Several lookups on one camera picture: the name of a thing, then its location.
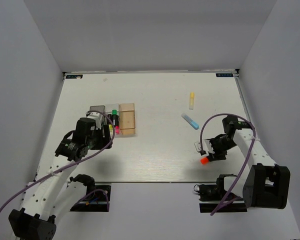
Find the orange black highlighter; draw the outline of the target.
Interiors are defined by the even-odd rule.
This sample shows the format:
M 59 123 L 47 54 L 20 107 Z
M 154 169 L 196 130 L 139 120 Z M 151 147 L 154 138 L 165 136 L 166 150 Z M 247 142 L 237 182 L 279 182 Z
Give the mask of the orange black highlighter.
M 202 165 L 206 165 L 206 164 L 208 164 L 209 162 L 210 162 L 210 158 L 209 158 L 208 156 L 203 157 L 203 158 L 200 160 L 200 163 L 201 163 Z

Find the yellow black highlighter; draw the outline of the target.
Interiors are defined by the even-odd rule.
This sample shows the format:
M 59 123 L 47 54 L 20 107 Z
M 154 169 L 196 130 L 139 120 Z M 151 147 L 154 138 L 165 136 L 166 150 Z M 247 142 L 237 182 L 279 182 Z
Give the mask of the yellow black highlighter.
M 108 114 L 107 116 L 109 117 L 109 119 L 111 121 L 111 123 L 109 123 L 108 125 L 109 125 L 109 131 L 112 133 L 113 132 L 113 126 L 112 126 L 112 124 L 114 123 L 113 115 L 112 114 Z

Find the pink black highlighter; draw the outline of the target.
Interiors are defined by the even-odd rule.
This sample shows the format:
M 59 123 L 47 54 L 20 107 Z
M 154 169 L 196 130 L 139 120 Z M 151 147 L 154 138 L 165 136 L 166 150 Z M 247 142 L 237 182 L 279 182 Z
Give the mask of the pink black highlighter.
M 120 117 L 115 114 L 114 117 L 113 117 L 113 120 L 114 120 L 114 126 L 115 126 L 115 133 L 117 135 L 120 134 Z

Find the green black highlighter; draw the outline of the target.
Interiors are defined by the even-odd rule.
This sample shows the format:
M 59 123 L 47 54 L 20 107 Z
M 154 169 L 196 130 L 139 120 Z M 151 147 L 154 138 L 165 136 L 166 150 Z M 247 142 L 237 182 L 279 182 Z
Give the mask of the green black highlighter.
M 112 110 L 112 122 L 115 127 L 119 126 L 119 116 L 118 111 L 116 109 Z

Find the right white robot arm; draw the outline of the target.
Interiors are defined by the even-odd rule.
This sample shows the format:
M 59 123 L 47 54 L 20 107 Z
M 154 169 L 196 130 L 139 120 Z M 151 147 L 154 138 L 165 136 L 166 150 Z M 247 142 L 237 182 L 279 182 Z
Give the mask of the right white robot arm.
M 284 209 L 288 202 L 291 172 L 278 165 L 257 138 L 256 128 L 247 119 L 230 113 L 222 114 L 223 134 L 214 138 L 199 137 L 200 154 L 206 155 L 203 162 L 226 159 L 228 150 L 238 147 L 245 157 L 238 174 L 226 175 L 215 188 L 221 198 L 210 213 L 234 202 L 227 200 L 233 194 L 243 199 L 247 208 Z

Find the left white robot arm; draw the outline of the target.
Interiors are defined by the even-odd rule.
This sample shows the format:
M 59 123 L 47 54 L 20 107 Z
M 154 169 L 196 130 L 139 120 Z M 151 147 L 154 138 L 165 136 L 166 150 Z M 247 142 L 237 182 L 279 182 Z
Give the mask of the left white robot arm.
M 57 223 L 78 202 L 95 196 L 93 177 L 72 176 L 79 162 L 90 150 L 105 150 L 112 146 L 110 119 L 91 112 L 81 117 L 75 130 L 68 132 L 57 149 L 49 167 L 47 179 L 39 182 L 34 194 L 20 210 L 8 216 L 13 233 L 21 240 L 51 240 Z

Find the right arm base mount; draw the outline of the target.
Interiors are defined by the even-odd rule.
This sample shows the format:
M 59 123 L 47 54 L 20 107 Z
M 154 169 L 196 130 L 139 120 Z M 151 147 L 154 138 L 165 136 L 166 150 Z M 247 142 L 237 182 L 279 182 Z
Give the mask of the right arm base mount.
M 222 200 L 227 190 L 225 190 L 225 180 L 233 181 L 237 176 L 234 174 L 220 174 L 215 182 L 209 183 L 198 183 L 193 187 L 195 194 L 199 196 L 199 211 L 200 213 L 210 214 L 219 202 Z M 244 204 L 242 197 L 230 193 L 224 204 L 226 202 L 232 201 L 229 205 L 226 205 L 219 209 L 218 213 L 246 213 L 247 208 Z

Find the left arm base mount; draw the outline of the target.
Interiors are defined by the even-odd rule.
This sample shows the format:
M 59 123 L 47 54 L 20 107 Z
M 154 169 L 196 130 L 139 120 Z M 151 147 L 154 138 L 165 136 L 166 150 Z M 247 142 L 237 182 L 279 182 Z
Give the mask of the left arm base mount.
M 110 209 L 111 189 L 112 185 L 109 183 L 98 184 L 94 186 L 98 191 L 89 194 L 85 199 L 74 205 L 71 212 L 85 212 L 85 213 L 106 213 Z

